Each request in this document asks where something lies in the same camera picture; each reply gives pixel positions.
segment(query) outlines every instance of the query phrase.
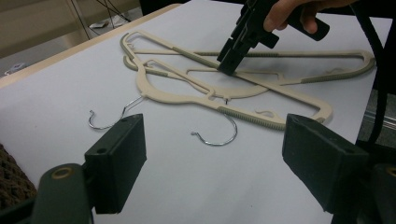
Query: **cable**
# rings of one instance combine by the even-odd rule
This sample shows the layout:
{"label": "cable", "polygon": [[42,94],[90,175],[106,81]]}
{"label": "cable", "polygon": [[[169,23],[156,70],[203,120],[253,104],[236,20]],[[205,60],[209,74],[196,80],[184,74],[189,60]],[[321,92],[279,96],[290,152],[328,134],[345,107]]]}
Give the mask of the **cable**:
{"label": "cable", "polygon": [[107,5],[107,0],[105,0],[105,5],[106,5],[106,8],[107,8],[108,17],[110,18],[111,25],[112,25],[112,27],[114,29],[114,22],[113,22],[113,18],[111,18],[110,8]]}
{"label": "cable", "polygon": [[90,30],[91,30],[92,32],[94,32],[96,35],[100,35],[100,34],[98,34],[96,31],[94,31],[91,27],[90,27]]}
{"label": "cable", "polygon": [[79,16],[79,14],[78,14],[78,10],[77,10],[77,8],[76,8],[76,6],[75,6],[75,4],[74,4],[74,1],[71,1],[71,2],[72,2],[72,5],[73,5],[73,8],[74,8],[75,11],[77,12],[79,22],[81,22],[81,25],[82,25],[82,27],[84,28],[85,34],[87,35],[88,39],[90,39],[90,35],[88,34],[87,30],[85,29],[84,22],[82,21],[82,18],[81,18],[81,17]]}
{"label": "cable", "polygon": [[376,80],[377,80],[377,105],[375,113],[375,125],[372,129],[372,133],[368,140],[369,144],[374,144],[381,133],[382,125],[384,123],[385,111],[387,107],[388,94],[385,89],[386,80],[384,79],[384,49],[382,47],[381,41],[375,31],[373,24],[370,21],[370,17],[365,11],[366,7],[364,1],[357,1],[350,5],[353,13],[361,25],[361,29],[365,33],[373,54],[376,60]]}
{"label": "cable", "polygon": [[102,5],[103,7],[106,7],[107,10],[110,10],[111,12],[117,14],[119,17],[123,18],[125,21],[128,21],[128,22],[131,21],[131,20],[129,20],[128,18],[124,17],[124,16],[116,9],[116,7],[115,7],[110,1],[108,1],[108,3],[109,3],[111,6],[113,6],[114,9],[108,7],[107,4],[104,4],[104,3],[102,3],[102,2],[99,1],[99,0],[96,0],[96,2],[98,2],[98,3],[99,3],[100,5]]}

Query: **silver wire hook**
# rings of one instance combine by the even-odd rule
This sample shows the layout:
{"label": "silver wire hook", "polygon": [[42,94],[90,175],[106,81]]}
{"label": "silver wire hook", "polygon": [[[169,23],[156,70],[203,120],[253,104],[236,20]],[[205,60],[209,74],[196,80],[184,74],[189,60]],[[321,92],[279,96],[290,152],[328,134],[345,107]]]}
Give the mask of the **silver wire hook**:
{"label": "silver wire hook", "polygon": [[104,127],[95,127],[95,126],[93,126],[93,124],[92,124],[92,118],[93,118],[93,116],[95,115],[95,112],[93,112],[93,110],[90,110],[91,115],[90,115],[90,118],[88,119],[88,124],[90,125],[91,128],[93,128],[93,129],[95,129],[95,130],[103,130],[103,129],[111,128],[111,127],[113,127],[120,119],[123,118],[123,116],[125,115],[125,112],[127,111],[128,106],[134,104],[136,101],[141,100],[141,99],[143,99],[143,96],[140,96],[139,98],[137,98],[137,99],[135,99],[135,100],[132,100],[128,105],[126,105],[126,106],[122,109],[121,116],[120,116],[120,118],[119,118],[116,122],[114,122],[114,123],[112,123],[112,124],[110,124],[110,125],[104,126]]}
{"label": "silver wire hook", "polygon": [[197,133],[197,132],[191,132],[191,135],[196,135],[196,136],[198,137],[198,139],[199,139],[201,142],[203,142],[204,144],[206,144],[206,145],[208,145],[208,146],[212,146],[212,147],[222,147],[222,146],[225,146],[225,145],[231,143],[231,142],[235,139],[236,135],[238,134],[238,127],[236,127],[236,123],[235,123],[235,121],[233,121],[232,118],[230,118],[230,117],[229,117],[228,115],[226,115],[226,114],[223,114],[223,115],[225,116],[225,118],[226,118],[227,120],[229,120],[229,121],[231,122],[231,124],[233,125],[233,129],[234,129],[233,136],[232,136],[229,140],[227,140],[227,141],[225,141],[225,142],[222,142],[222,143],[212,143],[212,142],[206,141],[206,140],[205,140],[199,133]]}

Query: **white table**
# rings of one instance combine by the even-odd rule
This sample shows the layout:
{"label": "white table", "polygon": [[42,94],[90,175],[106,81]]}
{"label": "white table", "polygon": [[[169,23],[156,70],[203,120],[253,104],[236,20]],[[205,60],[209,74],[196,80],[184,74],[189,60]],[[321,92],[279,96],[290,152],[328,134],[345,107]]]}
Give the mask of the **white table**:
{"label": "white table", "polygon": [[[135,29],[188,49],[220,50],[235,27],[240,8],[241,5],[193,0]],[[288,28],[276,32],[280,40],[274,50],[371,51],[354,17],[318,17],[331,26],[322,41],[315,42]],[[385,43],[391,20],[373,19],[373,24]],[[36,185],[40,176],[54,166],[82,164],[85,151],[105,133],[88,126],[91,109],[97,113],[95,124],[106,125],[139,96],[135,72],[122,62],[119,41],[124,34],[125,31],[119,32],[0,89],[0,142]],[[183,64],[181,60],[170,61]],[[310,74],[328,65],[336,66],[324,61],[295,60],[241,63],[241,67],[285,69],[286,74]],[[329,103],[333,116],[325,125],[355,142],[374,77],[375,69],[352,79],[290,88]],[[168,89],[185,88],[176,81],[158,77],[152,80],[164,83]],[[247,85],[236,78],[221,81],[231,86]],[[247,109],[274,108],[283,117],[288,113],[312,113],[311,109],[271,92],[232,100],[230,104]],[[216,111],[147,99],[127,115],[136,113],[144,114],[148,160],[123,211],[115,216],[95,215],[96,223],[331,222],[332,215],[323,212],[303,182],[283,162],[283,132],[235,119],[239,131],[236,139],[225,147],[209,147],[190,136],[190,132],[199,131],[214,142],[231,137],[231,124]]]}

